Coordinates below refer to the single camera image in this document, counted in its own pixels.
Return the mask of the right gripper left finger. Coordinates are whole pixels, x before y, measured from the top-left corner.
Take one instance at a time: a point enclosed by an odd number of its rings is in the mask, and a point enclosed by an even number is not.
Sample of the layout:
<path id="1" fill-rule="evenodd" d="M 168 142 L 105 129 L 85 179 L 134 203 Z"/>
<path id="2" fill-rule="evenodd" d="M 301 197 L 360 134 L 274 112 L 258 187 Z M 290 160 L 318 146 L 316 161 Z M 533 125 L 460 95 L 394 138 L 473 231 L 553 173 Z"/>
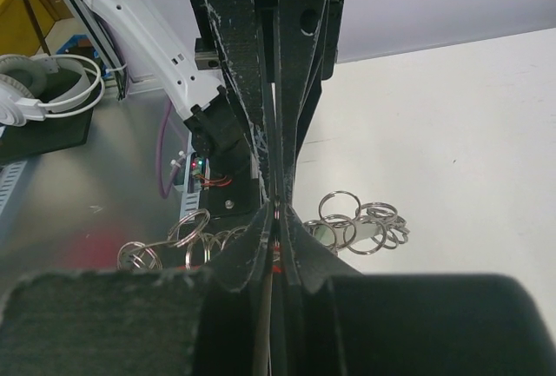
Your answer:
<path id="1" fill-rule="evenodd" d="M 4 375 L 265 375 L 274 210 L 186 271 L 21 280 L 1 307 Z"/>

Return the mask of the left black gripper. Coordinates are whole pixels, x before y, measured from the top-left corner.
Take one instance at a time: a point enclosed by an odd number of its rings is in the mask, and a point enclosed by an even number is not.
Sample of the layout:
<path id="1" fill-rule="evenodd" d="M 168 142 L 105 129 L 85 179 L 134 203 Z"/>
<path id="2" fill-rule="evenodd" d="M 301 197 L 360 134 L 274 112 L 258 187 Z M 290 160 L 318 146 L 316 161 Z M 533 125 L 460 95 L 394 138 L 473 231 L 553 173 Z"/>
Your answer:
<path id="1" fill-rule="evenodd" d="M 298 121 L 310 82 L 319 73 L 322 80 L 334 73 L 344 0 L 190 2 L 199 45 L 218 50 L 239 115 L 247 122 L 245 135 L 257 161 L 262 198 L 272 207 L 278 195 L 282 204 L 289 204 L 301 139 Z M 275 103 L 270 84 L 274 64 Z"/>

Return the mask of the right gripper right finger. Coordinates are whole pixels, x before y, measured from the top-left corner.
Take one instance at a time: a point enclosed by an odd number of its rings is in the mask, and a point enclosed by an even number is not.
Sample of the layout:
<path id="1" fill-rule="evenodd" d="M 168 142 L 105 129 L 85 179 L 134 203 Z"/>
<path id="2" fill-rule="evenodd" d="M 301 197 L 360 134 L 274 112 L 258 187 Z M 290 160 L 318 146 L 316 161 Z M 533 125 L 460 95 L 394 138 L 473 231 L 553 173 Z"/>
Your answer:
<path id="1" fill-rule="evenodd" d="M 554 374 L 555 345 L 515 279 L 360 274 L 317 243 L 289 205 L 276 221 L 272 374 Z"/>

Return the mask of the metal key organizer red handle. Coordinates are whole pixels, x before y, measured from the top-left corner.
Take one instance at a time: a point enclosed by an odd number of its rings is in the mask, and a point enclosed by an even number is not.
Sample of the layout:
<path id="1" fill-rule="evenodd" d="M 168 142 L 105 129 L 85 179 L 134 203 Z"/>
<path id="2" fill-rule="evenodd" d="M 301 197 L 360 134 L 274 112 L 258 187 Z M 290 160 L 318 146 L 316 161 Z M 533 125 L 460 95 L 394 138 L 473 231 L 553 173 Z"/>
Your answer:
<path id="1" fill-rule="evenodd" d="M 337 195 L 346 195 L 356 202 L 352 216 L 324 214 L 324 205 Z M 198 208 L 184 215 L 156 242 L 129 241 L 116 256 L 118 270 L 161 270 L 164 268 L 161 249 L 176 249 L 183 254 L 181 269 L 193 270 L 208 263 L 217 254 L 231 246 L 247 230 L 246 225 L 209 231 L 210 213 Z M 357 195 L 344 190 L 332 191 L 320 200 L 318 217 L 304 221 L 302 228 L 333 254 L 347 250 L 368 256 L 381 250 L 395 250 L 409 241 L 407 221 L 398 209 L 386 202 L 361 203 Z"/>

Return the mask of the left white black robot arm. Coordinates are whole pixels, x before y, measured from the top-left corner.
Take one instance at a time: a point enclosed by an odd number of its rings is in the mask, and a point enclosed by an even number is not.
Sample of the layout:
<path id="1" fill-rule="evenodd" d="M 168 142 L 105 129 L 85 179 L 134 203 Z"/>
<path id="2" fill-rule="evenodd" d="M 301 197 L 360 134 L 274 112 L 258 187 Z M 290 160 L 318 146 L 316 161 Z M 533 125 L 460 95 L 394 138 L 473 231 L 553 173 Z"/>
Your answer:
<path id="1" fill-rule="evenodd" d="M 334 71 L 344 0 L 165 0 L 194 11 L 215 69 L 194 54 L 153 0 L 81 0 L 134 46 L 180 116 L 224 96 L 251 147 L 263 196 L 291 202 L 295 164 L 321 84 Z"/>

